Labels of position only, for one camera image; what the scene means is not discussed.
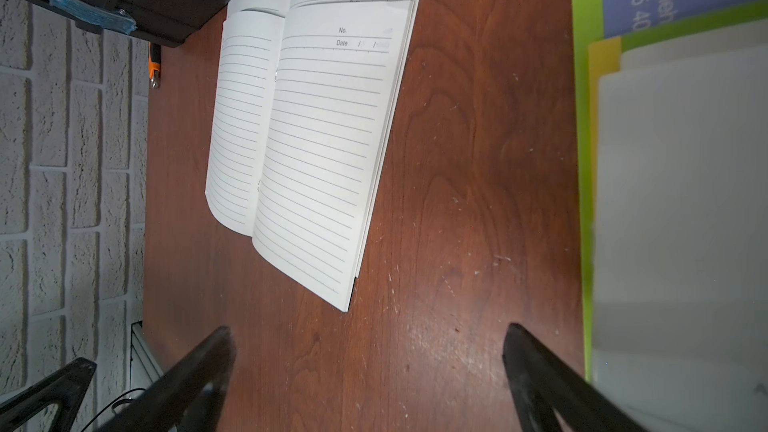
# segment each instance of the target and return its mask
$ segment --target brick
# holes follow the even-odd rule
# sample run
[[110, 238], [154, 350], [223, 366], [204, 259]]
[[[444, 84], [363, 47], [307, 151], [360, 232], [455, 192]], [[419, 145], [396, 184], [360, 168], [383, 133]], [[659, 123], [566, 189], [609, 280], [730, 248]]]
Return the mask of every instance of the brick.
[[32, 270], [29, 308], [41, 314], [64, 306], [64, 173], [32, 172]]
[[28, 80], [0, 74], [0, 234], [27, 230], [28, 97]]
[[[29, 379], [37, 383], [64, 366], [64, 320], [49, 318], [29, 324]], [[27, 422], [27, 431], [49, 430], [56, 407], [48, 406]]]
[[64, 365], [64, 318], [53, 317], [29, 323], [29, 381], [46, 378]]
[[69, 225], [97, 226], [101, 147], [101, 91], [72, 84], [72, 172], [69, 175]]
[[147, 189], [147, 102], [135, 100], [131, 113], [133, 131], [130, 148], [130, 223], [144, 222]]
[[[96, 390], [101, 410], [125, 390], [125, 302], [102, 305], [100, 315]], [[99, 418], [99, 424], [109, 418]]]
[[70, 234], [67, 252], [67, 333], [71, 341], [67, 360], [96, 358], [97, 279], [98, 233]]
[[101, 83], [101, 36], [80, 30], [70, 23], [72, 31], [72, 79]]
[[130, 38], [104, 32], [104, 167], [128, 168]]
[[144, 302], [144, 229], [130, 230], [130, 254], [128, 256], [128, 323], [139, 322]]
[[0, 394], [24, 385], [26, 242], [0, 242]]
[[32, 163], [67, 165], [67, 20], [33, 6]]
[[36, 415], [32, 416], [27, 422], [27, 432], [47, 432], [51, 429], [53, 419], [56, 417], [56, 404], [50, 404]]
[[134, 94], [146, 97], [149, 92], [149, 69], [147, 68], [149, 43], [146, 40], [135, 37], [131, 41], [130, 49], [131, 55], [133, 55], [133, 63], [130, 69], [134, 73]]
[[104, 233], [99, 274], [99, 297], [125, 294], [126, 244], [128, 242], [128, 174], [105, 172], [102, 188]]
[[0, 66], [29, 68], [29, 4], [0, 0]]

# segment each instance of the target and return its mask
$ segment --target white brick wall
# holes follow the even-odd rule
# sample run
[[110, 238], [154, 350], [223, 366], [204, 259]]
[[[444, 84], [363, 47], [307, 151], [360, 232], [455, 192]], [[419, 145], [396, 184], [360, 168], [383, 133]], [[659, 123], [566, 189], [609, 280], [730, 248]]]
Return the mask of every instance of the white brick wall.
[[95, 360], [73, 430], [128, 386], [147, 92], [146, 43], [0, 0], [0, 402]]

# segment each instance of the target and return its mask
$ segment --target orange pen clip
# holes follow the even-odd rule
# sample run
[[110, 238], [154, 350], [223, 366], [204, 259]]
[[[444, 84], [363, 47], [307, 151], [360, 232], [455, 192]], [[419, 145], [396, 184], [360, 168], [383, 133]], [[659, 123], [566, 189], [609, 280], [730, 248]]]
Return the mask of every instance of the orange pen clip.
[[153, 89], [160, 86], [160, 44], [149, 44], [149, 83]]

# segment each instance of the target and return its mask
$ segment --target brown desk surface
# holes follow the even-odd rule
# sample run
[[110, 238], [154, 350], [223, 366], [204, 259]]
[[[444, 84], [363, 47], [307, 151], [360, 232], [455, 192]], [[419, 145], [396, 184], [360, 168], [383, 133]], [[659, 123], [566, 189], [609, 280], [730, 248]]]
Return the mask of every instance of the brown desk surface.
[[583, 369], [571, 0], [421, 0], [344, 314], [210, 214], [218, 14], [150, 94], [144, 330], [166, 365], [220, 324], [220, 430], [510, 430], [522, 322]]

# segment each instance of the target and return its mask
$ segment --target open notebook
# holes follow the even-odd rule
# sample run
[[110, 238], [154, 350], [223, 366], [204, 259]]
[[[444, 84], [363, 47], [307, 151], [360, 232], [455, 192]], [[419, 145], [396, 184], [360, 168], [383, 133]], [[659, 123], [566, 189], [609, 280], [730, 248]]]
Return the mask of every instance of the open notebook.
[[232, 0], [206, 197], [223, 225], [346, 312], [418, 0]]

